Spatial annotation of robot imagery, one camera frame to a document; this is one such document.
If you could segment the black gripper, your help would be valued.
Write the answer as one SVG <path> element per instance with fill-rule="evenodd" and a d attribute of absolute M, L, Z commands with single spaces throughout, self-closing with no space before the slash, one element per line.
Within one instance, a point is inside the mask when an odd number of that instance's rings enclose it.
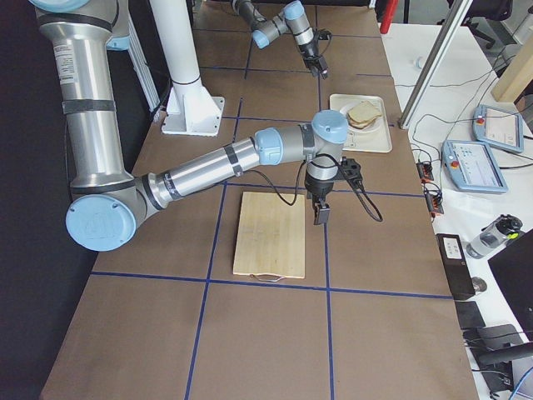
<path fill-rule="evenodd" d="M 318 41 L 312 39 L 310 42 L 298 45 L 304 65 L 307 69 L 312 69 L 312 75 L 321 79 L 328 78 L 328 66 L 326 59 L 320 54 Z"/>
<path fill-rule="evenodd" d="M 326 196 L 334 187 L 331 179 L 320 180 L 314 177 L 305 177 L 305 188 L 307 198 L 312 200 L 314 210 L 314 224 L 327 224 L 330 215 L 330 206 L 326 202 Z"/>

